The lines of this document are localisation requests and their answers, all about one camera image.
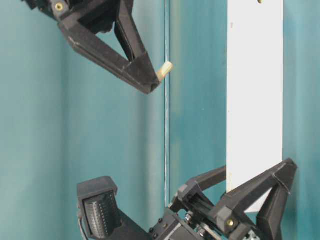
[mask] wooden peg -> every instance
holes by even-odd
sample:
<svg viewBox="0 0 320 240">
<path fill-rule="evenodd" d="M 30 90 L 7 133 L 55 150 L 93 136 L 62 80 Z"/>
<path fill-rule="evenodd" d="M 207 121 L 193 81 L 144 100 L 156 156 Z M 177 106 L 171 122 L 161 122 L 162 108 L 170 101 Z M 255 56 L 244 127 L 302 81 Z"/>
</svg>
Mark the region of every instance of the wooden peg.
<svg viewBox="0 0 320 240">
<path fill-rule="evenodd" d="M 159 71 L 156 72 L 156 76 L 158 77 L 160 82 L 162 82 L 162 80 L 166 77 L 166 75 L 171 72 L 173 67 L 174 65 L 171 62 L 166 61 L 163 64 L 163 66 L 159 69 Z"/>
</svg>

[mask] gripper jaw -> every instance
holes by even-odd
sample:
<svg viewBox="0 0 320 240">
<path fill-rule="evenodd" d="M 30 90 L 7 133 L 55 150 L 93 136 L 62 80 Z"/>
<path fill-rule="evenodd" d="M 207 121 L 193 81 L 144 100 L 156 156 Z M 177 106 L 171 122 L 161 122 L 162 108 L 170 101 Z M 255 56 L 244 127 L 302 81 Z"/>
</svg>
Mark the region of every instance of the gripper jaw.
<svg viewBox="0 0 320 240">
<path fill-rule="evenodd" d="M 168 62 L 155 72 L 132 17 L 134 0 L 25 0 L 31 9 L 55 19 L 69 45 L 119 79 L 151 93 L 172 69 Z M 126 58 L 96 36 L 114 27 Z"/>
<path fill-rule="evenodd" d="M 250 234 L 261 240 L 282 240 L 280 226 L 296 170 L 295 163 L 287 159 L 223 194 L 214 205 L 202 191 L 226 179 L 226 167 L 221 167 L 187 181 L 169 208 L 174 212 L 180 209 L 192 212 L 194 219 L 210 223 L 212 228 L 230 240 L 243 240 Z M 245 211 L 269 190 L 254 224 Z"/>
</svg>

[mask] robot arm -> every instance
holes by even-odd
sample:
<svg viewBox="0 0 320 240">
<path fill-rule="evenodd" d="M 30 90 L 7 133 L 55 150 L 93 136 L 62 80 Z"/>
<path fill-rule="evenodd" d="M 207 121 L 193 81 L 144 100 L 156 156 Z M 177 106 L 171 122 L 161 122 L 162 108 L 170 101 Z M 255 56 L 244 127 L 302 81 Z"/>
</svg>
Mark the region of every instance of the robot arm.
<svg viewBox="0 0 320 240">
<path fill-rule="evenodd" d="M 224 236 L 229 240 L 282 240 L 281 221 L 296 169 L 295 163 L 287 159 L 233 191 L 225 193 L 216 205 L 203 191 L 226 179 L 226 167 L 191 178 L 179 188 L 172 203 L 165 209 L 163 217 L 150 228 L 148 234 L 118 210 L 118 207 L 114 207 L 114 195 L 101 200 L 101 196 L 117 192 L 109 177 L 80 183 L 78 202 L 81 216 L 85 216 L 87 233 L 93 239 L 221 240 Z M 255 224 L 245 211 L 270 189 Z M 86 210 L 85 206 L 93 202 L 102 206 L 100 213 L 112 214 L 107 214 L 108 217 L 104 217 L 106 214 L 96 214 L 92 217 L 91 211 Z M 181 209 L 187 211 L 185 219 L 178 215 Z M 103 234 L 94 234 L 97 223 L 101 226 L 106 223 Z"/>
<path fill-rule="evenodd" d="M 132 17 L 134 0 L 25 0 L 31 9 L 55 19 L 70 46 L 145 94 L 172 69 L 166 62 L 156 73 Z M 96 36 L 113 29 L 127 58 Z"/>
</svg>

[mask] ridged rubber pad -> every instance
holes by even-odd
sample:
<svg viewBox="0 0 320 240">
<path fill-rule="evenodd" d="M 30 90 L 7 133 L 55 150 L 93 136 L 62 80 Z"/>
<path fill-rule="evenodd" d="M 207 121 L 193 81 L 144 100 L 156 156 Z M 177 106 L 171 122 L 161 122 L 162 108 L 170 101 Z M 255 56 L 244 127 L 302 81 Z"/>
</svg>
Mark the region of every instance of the ridged rubber pad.
<svg viewBox="0 0 320 240">
<path fill-rule="evenodd" d="M 113 191 L 87 199 L 84 207 L 91 233 L 97 239 L 107 239 L 114 229 L 121 226 Z"/>
</svg>

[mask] teal wall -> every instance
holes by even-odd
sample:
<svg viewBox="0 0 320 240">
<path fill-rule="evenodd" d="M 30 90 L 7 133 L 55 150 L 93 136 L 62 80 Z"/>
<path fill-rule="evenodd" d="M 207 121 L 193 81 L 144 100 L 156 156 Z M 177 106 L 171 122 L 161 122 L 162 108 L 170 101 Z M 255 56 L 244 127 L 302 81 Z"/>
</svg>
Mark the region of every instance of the teal wall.
<svg viewBox="0 0 320 240">
<path fill-rule="evenodd" d="M 12 0 L 0 36 L 0 239 L 64 239 L 63 39 Z"/>
<path fill-rule="evenodd" d="M 119 187 L 119 207 L 148 229 L 188 178 L 225 164 L 227 1 L 172 0 L 169 30 L 163 0 L 135 1 L 133 15 L 156 69 L 165 61 L 165 32 L 170 35 L 175 69 L 167 105 L 164 84 L 143 95 L 74 53 L 51 19 L 20 1 L 6 8 L 0 15 L 0 239 L 81 239 L 76 184 L 105 175 Z M 285 0 L 284 15 L 283 153 L 299 170 L 283 235 L 315 240 L 320 3 Z M 101 37 L 120 50 L 113 34 Z M 216 202 L 224 189 L 207 194 Z"/>
</svg>

